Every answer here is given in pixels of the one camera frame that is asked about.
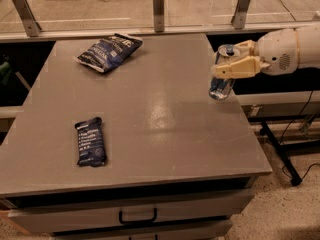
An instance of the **table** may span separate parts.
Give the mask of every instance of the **table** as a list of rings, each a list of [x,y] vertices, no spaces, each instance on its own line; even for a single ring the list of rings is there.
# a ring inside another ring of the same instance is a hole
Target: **table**
[[[96,40],[56,42],[0,149],[15,223],[57,239],[210,238],[271,173],[236,97],[208,95],[206,36],[143,40],[106,75],[74,60]],[[96,116],[108,162],[78,167],[74,124]]]

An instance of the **black metal stand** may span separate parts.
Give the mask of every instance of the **black metal stand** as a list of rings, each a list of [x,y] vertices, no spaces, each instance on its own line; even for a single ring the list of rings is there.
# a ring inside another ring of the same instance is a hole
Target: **black metal stand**
[[[296,143],[296,144],[288,144],[288,145],[280,145],[278,140],[275,138],[274,134],[270,130],[269,126],[266,122],[261,122],[262,129],[260,130],[261,135],[267,135],[269,140],[271,141],[272,145],[275,147],[277,154],[283,161],[284,165],[287,167],[289,173],[292,176],[291,184],[292,186],[298,186],[302,182],[301,177],[299,176],[298,172],[292,165],[289,157],[288,157],[288,150],[295,150],[295,149],[303,149],[303,148],[310,148],[310,147],[320,147],[320,141],[310,141],[310,142],[303,142],[303,143]]]

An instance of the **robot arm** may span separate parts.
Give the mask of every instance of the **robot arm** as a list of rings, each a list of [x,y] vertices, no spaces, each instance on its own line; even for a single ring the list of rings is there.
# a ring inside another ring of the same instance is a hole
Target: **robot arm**
[[[257,42],[222,45],[215,53],[210,96],[228,97],[235,79],[291,74],[298,68],[320,68],[320,25],[283,29],[266,34]]]

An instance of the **drawer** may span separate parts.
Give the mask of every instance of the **drawer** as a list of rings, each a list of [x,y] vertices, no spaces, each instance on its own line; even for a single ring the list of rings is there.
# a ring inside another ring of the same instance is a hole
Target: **drawer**
[[[12,210],[12,221],[32,233],[147,225],[240,213],[253,198],[250,189],[188,195],[148,197],[139,200],[35,207]]]
[[[202,221],[134,230],[61,235],[54,236],[51,240],[203,240],[224,236],[231,226],[230,220]]]

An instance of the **metal post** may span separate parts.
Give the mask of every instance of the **metal post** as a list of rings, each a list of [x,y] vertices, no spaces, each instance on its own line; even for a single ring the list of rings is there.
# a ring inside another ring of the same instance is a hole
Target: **metal post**
[[[153,0],[153,27],[155,32],[164,31],[164,0]]]
[[[41,27],[36,22],[27,0],[12,0],[22,20],[26,34],[30,37],[39,36]]]
[[[247,12],[251,0],[238,0],[237,8],[235,14],[232,18],[232,25],[236,29],[244,28],[247,19]]]

